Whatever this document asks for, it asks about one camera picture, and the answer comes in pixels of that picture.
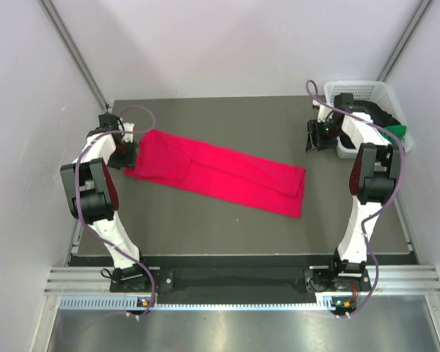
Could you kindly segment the pink t shirt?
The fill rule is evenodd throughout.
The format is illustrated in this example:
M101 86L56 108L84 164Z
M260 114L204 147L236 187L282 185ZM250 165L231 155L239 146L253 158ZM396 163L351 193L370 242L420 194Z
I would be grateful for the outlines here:
M306 170L159 130L139 143L129 177L298 218Z

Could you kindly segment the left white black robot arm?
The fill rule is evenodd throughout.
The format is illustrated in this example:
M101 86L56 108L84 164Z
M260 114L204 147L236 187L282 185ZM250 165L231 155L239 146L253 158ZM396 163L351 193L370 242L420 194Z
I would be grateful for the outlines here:
M72 216L83 219L112 257L113 271L101 271L111 280L110 291L148 291L152 274L137 264L142 255L122 225L119 197L109 172L110 168L135 167L139 148L133 141L134 124L108 112L98 120L99 126L87 135L82 154L60 168L67 203Z

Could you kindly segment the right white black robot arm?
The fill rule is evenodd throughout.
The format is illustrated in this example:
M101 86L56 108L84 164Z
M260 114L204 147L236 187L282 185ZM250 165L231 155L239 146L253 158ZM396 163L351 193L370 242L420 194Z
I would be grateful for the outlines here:
M318 114L307 123L306 150L329 149L341 136L350 139L357 151L348 182L352 209L329 267L304 272L307 289L313 293L369 289L368 244L400 175L400 151L382 135L367 107L358 106L351 93L342 93L334 101L332 107L313 100Z

